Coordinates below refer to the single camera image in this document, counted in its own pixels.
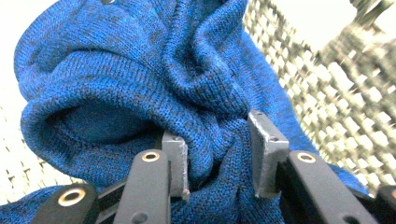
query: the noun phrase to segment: black plastic part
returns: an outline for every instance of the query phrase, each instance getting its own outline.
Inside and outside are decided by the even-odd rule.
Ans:
[[[170,223],[170,177],[164,152],[152,149],[137,154],[114,223]]]
[[[306,162],[302,155],[314,159]],[[278,165],[276,177],[282,197],[292,207],[282,213],[292,214],[292,223],[377,223],[328,164],[315,154],[292,151],[286,164]]]
[[[375,198],[368,196],[367,194],[363,194],[355,189],[348,188],[349,191],[355,196],[355,198],[364,206],[364,208],[375,216],[376,208],[375,208]]]
[[[121,200],[122,192],[126,184],[126,178],[104,189],[98,196],[101,211],[105,211]]]
[[[396,223],[396,186],[384,186],[378,190],[375,208],[380,223]]]
[[[105,211],[102,211],[98,218],[96,219],[96,224],[111,224],[114,221],[114,218],[117,214],[117,209],[119,209],[119,204],[116,203],[113,206],[107,208]]]
[[[70,190],[76,189],[80,194],[70,193]],[[78,195],[83,195],[80,201],[72,205],[66,205],[73,202]],[[72,184],[56,191],[38,210],[32,220],[34,224],[85,224],[94,223],[99,214],[99,205],[96,200],[95,189],[87,184]]]

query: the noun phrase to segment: crumpled cloth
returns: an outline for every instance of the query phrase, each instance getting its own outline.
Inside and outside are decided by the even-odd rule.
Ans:
[[[21,130],[33,152],[101,189],[128,175],[158,130],[189,147],[188,203],[174,223],[281,223],[279,199],[252,187],[252,108],[316,152],[276,75],[242,26],[247,1],[61,0],[27,29],[15,73],[27,100]],[[352,188],[353,175],[333,168]],[[1,223],[27,223],[59,187],[0,207]]]

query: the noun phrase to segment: white woven surface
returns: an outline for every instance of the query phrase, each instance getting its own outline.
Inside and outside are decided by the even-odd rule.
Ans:
[[[24,143],[20,118],[26,102],[13,72],[15,46],[24,30],[54,0],[0,2],[0,205],[37,189],[79,180],[40,160]]]
[[[350,63],[352,52],[340,64],[317,64],[317,53],[272,1],[251,0],[247,11],[247,32],[273,66],[303,130],[325,161],[355,174],[372,194],[380,184],[394,185],[396,77],[382,75],[394,73],[394,68],[387,73],[381,69],[372,69],[370,74],[345,71],[340,64]],[[337,54],[324,51],[330,56]],[[359,67],[382,60],[377,59]],[[385,79],[382,83],[376,81],[381,76]]]

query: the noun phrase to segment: brass insert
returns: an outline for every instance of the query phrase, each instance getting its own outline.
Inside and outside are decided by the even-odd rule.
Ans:
[[[58,200],[58,204],[67,207],[79,203],[85,197],[85,190],[81,188],[67,190]]]
[[[160,154],[158,154],[156,152],[148,152],[145,155],[143,155],[143,157],[142,157],[143,161],[146,161],[146,162],[156,161],[159,158],[160,158]]]
[[[305,152],[300,152],[299,154],[297,154],[297,158],[300,161],[306,162],[306,163],[314,163],[315,161],[317,161],[317,159],[315,159],[315,157],[309,155],[308,153]]]

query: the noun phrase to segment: knit texture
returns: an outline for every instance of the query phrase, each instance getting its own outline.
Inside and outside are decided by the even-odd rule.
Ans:
[[[28,101],[26,143],[60,171],[103,188],[128,175],[134,155],[154,146],[156,131],[169,130],[189,146],[192,191],[188,203],[172,202],[172,222],[282,222],[278,199],[254,197],[248,111],[263,111],[291,150],[316,150],[243,30],[246,4],[59,1],[15,53]],[[0,207],[0,223],[29,222],[57,188]]]

